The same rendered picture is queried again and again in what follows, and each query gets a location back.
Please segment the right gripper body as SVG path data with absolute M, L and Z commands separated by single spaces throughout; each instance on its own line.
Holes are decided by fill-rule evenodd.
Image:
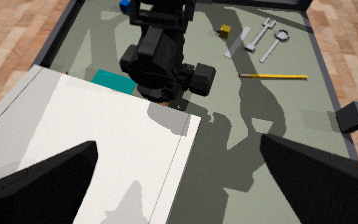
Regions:
M 183 40 L 183 45 L 185 43 L 185 38 Z M 183 84 L 188 86 L 189 90 L 197 95 L 200 96 L 208 96 L 212 81 L 214 80 L 216 70 L 214 67 L 204 65 L 201 63 L 197 63 L 197 66 L 195 68 L 194 65 L 183 63 L 182 61 L 184 59 L 183 55 L 183 45 L 180 49 L 178 49 L 176 58 L 175 58 L 175 67 L 178 71 L 178 80 L 177 83 Z M 128 64 L 132 58 L 132 55 L 135 51 L 137 45 L 131 44 L 123 56 L 120 59 L 120 67 L 122 72 L 127 73 Z M 182 58 L 182 61 L 181 61 Z M 194 71 L 195 68 L 195 71 Z M 212 83 L 211 83 L 212 82 Z M 190 83 L 190 84 L 189 84 Z

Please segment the small blue cube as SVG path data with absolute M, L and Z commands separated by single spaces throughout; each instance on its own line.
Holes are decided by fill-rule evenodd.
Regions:
M 120 10 L 125 12 L 125 13 L 128 13 L 130 11 L 130 1 L 128 0 L 122 0 L 120 3 Z

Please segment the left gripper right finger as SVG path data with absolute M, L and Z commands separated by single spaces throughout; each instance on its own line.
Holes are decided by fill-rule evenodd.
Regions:
M 260 152 L 301 224 L 358 224 L 358 161 L 273 134 Z

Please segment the yellow cube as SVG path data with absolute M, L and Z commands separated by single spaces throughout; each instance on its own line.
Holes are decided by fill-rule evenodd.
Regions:
M 227 39 L 230 33 L 230 29 L 231 29 L 230 26 L 222 25 L 220 29 L 219 37 Z

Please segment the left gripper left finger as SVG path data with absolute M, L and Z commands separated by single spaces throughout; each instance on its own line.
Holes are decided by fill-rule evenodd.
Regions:
M 0 178 L 0 224 L 73 224 L 97 161 L 89 140 Z

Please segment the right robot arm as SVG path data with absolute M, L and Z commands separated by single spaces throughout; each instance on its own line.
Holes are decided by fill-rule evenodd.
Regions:
M 141 1 L 154 6 L 140 9 Z M 141 26 L 142 35 L 127 73 L 144 98 L 158 103 L 176 99 L 180 85 L 174 62 L 188 21 L 193 21 L 195 5 L 196 0 L 130 0 L 129 23 Z

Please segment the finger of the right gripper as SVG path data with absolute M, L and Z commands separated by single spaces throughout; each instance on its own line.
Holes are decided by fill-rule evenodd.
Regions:
M 180 84 L 180 83 L 179 83 L 179 85 L 180 85 L 180 89 L 179 89 L 179 91 L 184 91 L 184 92 L 185 92 L 185 91 L 187 91 L 187 90 L 188 90 L 188 88 L 189 88 L 189 85 L 188 85 L 188 86 L 186 86 L 186 85 L 183 85 L 183 84 Z M 178 91 L 178 92 L 179 92 L 179 91 Z

